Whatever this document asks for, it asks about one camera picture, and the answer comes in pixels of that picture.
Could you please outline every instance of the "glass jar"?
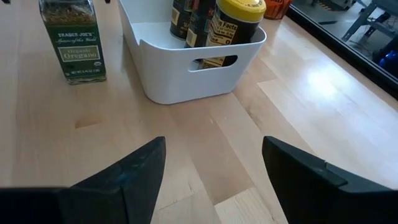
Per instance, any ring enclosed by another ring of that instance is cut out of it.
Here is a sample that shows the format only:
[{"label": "glass jar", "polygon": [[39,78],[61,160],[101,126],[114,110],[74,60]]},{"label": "glass jar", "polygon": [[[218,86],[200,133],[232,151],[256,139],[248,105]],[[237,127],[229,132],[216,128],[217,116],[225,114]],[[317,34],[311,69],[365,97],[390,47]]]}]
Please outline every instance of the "glass jar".
[{"label": "glass jar", "polygon": [[46,24],[96,23],[92,0],[39,0],[39,6]]}]

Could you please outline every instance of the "wood grain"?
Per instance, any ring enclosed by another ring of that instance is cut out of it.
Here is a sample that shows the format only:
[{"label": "wood grain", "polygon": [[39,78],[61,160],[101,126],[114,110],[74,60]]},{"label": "wood grain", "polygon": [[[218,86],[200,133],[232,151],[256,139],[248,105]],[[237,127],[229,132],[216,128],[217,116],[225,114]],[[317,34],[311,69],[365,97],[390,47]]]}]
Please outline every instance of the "wood grain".
[{"label": "wood grain", "polygon": [[72,185],[156,136],[164,181],[152,223],[287,223],[261,157],[272,135],[398,189],[398,103],[289,18],[230,94],[148,100],[116,1],[95,1],[108,80],[70,86],[37,1],[0,7],[0,186]]}]

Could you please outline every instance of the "floor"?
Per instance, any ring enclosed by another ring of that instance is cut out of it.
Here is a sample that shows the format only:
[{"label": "floor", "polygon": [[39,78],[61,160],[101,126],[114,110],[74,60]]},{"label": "floor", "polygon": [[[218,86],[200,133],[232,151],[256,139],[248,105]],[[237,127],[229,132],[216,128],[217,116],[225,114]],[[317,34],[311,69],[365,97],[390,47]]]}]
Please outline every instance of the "floor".
[{"label": "floor", "polygon": [[261,22],[233,93],[164,106],[144,95],[116,2],[95,6],[108,81],[80,86],[36,1],[0,7],[0,186],[69,186],[162,135],[153,224],[287,223],[261,157],[271,135],[398,189],[398,102],[289,18]]},{"label": "floor", "polygon": [[[362,5],[356,3],[348,11],[327,11],[320,5],[312,7],[310,2],[309,0],[295,0],[294,6],[314,21],[321,23],[327,31],[337,38],[342,38],[345,35],[346,31],[359,17],[359,13],[363,8]],[[370,0],[363,0],[363,2],[368,4]],[[377,18],[383,12],[381,9],[376,9],[370,17]],[[398,30],[398,18],[391,17],[385,23]],[[372,53],[383,48],[391,41],[391,38],[379,31],[375,31],[372,36],[366,38],[364,34],[369,28],[370,26],[362,26],[346,44],[372,60]]]}]

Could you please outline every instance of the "wooden countertop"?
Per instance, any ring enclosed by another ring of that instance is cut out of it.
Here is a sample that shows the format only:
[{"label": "wooden countertop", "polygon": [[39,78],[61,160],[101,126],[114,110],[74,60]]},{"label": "wooden countertop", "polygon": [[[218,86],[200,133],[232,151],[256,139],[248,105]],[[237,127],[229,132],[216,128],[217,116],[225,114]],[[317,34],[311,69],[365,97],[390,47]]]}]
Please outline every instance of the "wooden countertop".
[{"label": "wooden countertop", "polygon": [[398,188],[398,103],[289,18],[233,93],[148,100],[116,1],[95,1],[108,81],[69,86],[37,1],[0,7],[0,185],[72,185],[166,136],[153,223],[286,223],[261,157],[264,135]]}]

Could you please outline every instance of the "nutrition facts label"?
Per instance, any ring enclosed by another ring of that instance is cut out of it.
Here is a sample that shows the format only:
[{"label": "nutrition facts label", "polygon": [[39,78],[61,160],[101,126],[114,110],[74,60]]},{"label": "nutrition facts label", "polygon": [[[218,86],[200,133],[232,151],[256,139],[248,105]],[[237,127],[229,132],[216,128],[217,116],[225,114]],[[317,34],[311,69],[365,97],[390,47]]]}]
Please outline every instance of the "nutrition facts label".
[{"label": "nutrition facts label", "polygon": [[[206,46],[211,47],[231,44],[237,29],[237,25],[221,20],[220,16],[216,13],[210,23]],[[206,58],[205,64],[210,64],[213,67],[222,67],[224,60],[225,57]]]}]

